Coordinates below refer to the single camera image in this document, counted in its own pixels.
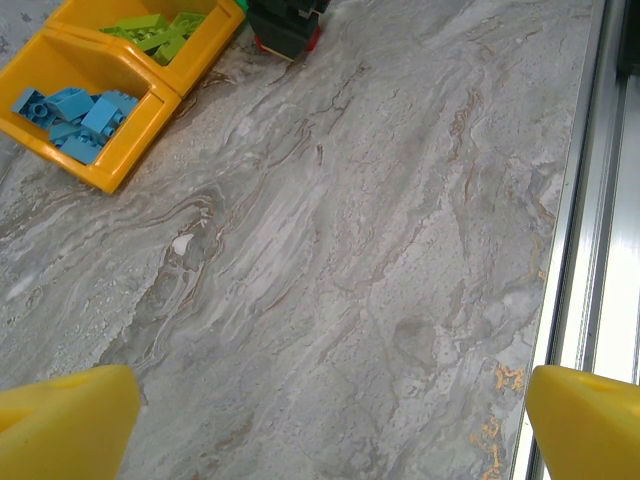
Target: yellow storage tray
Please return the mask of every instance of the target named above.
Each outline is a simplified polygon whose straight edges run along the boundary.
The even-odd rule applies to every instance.
[[[158,13],[171,23],[180,12],[204,14],[207,18],[165,67],[129,41],[98,31],[123,18]],[[234,0],[66,0],[45,25],[128,51],[144,68],[184,97],[220,55],[244,17]]]
[[[0,392],[0,478],[113,480],[139,406],[126,366]]]
[[[545,365],[525,403],[553,480],[640,478],[640,387]]]
[[[46,130],[11,112],[11,106],[27,87],[44,95],[66,87],[85,88],[91,94],[120,90],[140,101],[96,161],[87,166],[49,143]],[[113,193],[122,182],[181,101],[129,51],[46,28],[0,72],[0,91],[0,130],[107,193]]]

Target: toy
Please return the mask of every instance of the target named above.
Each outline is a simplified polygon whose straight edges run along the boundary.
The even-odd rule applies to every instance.
[[[145,34],[144,40],[137,40],[135,44],[143,52],[149,52],[149,50],[153,50],[163,44],[172,42],[175,37],[182,39],[182,35],[184,35],[184,29],[182,28],[170,28],[156,33],[152,33],[150,31]]]
[[[168,25],[161,15],[147,15],[120,20],[113,27],[103,27],[103,33],[125,38],[150,55],[162,66],[168,65],[196,29],[207,18],[199,13],[181,12]]]
[[[134,38],[129,35],[129,33],[122,27],[104,27],[99,28],[98,30],[100,30],[102,33],[106,33],[107,35],[124,38],[125,40],[129,40],[131,43],[135,43]]]
[[[199,13],[181,12],[173,20],[169,28],[180,28],[184,31],[184,35],[191,36],[200,24],[204,22],[205,18],[207,18],[206,15],[200,15]]]
[[[181,36],[173,37],[168,43],[158,48],[158,51],[153,54],[153,59],[160,65],[168,65],[185,43],[185,39]]]
[[[88,135],[84,135],[67,138],[59,149],[80,163],[91,165],[100,154],[102,145],[93,142]]]
[[[247,0],[236,0],[236,3],[240,8],[242,8],[242,11],[244,13],[247,13],[247,10],[249,9],[249,5],[247,5]]]
[[[248,0],[247,19],[256,44],[289,61],[315,48],[320,35],[318,14],[330,0]]]
[[[45,97],[27,88],[12,110],[49,129],[49,141],[61,152],[90,165],[137,104],[136,98],[117,90],[89,95],[69,87]]]
[[[125,117],[128,117],[138,104],[137,98],[130,97],[129,95],[117,90],[107,90],[102,94],[102,98],[118,107]]]
[[[50,95],[44,102],[56,117],[67,122],[85,115],[94,105],[93,99],[85,90],[73,87]]]
[[[160,14],[156,15],[146,15],[144,17],[131,17],[131,18],[123,18],[119,20],[116,27],[120,27],[124,30],[149,30],[149,29],[163,29],[166,30],[169,28],[167,21]]]
[[[124,122],[124,115],[118,107],[104,97],[100,97],[80,125],[104,144],[115,135],[116,129],[122,122]]]
[[[82,131],[82,126],[79,124],[62,122],[55,124],[49,130],[49,141],[56,147],[60,148],[64,145],[67,138],[79,135]]]
[[[56,119],[44,103],[44,95],[35,88],[27,88],[11,107],[11,111],[25,117],[38,127],[46,130]]]

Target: green lego brick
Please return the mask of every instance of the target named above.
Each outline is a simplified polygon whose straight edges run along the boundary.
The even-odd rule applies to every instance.
[[[193,35],[196,29],[200,26],[206,15],[200,15],[199,13],[187,13],[181,12],[171,23],[171,28],[182,28],[186,36]]]
[[[137,45],[166,31],[166,28],[138,28],[135,30],[127,30],[127,33],[133,37],[133,43]]]
[[[130,17],[118,20],[116,27],[123,28],[125,30],[141,30],[141,29],[162,29],[163,31],[169,28],[167,21],[159,13],[156,15],[146,15],[144,17]]]
[[[98,30],[100,30],[102,33],[106,33],[107,35],[111,35],[113,37],[124,38],[126,40],[129,40],[130,42],[134,41],[133,37],[129,35],[127,31],[122,27],[104,27],[104,28],[99,28]]]
[[[158,48],[158,51],[153,55],[153,59],[162,66],[169,65],[169,62],[173,60],[173,57],[176,56],[185,43],[184,38],[175,36],[169,42]]]
[[[184,30],[182,28],[169,28],[164,32],[157,34],[147,34],[144,40],[139,40],[136,42],[136,46],[144,51],[148,52],[149,50],[153,50],[156,47],[159,47],[162,44],[168,43],[171,41],[173,37],[182,37],[184,35]]]
[[[249,5],[247,5],[247,0],[236,0],[236,3],[244,11],[244,13],[247,13],[247,10],[249,10]]]

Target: black object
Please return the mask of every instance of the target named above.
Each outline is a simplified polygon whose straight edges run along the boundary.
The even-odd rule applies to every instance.
[[[627,0],[624,9],[618,72],[640,75],[640,0]]]
[[[295,59],[317,38],[330,0],[249,0],[247,19],[261,47]]]

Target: veining in marble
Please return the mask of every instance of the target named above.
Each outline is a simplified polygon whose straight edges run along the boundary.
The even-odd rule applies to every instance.
[[[113,196],[15,159],[0,388],[131,365],[121,479],[507,478],[590,14],[334,0],[294,64],[242,31]]]

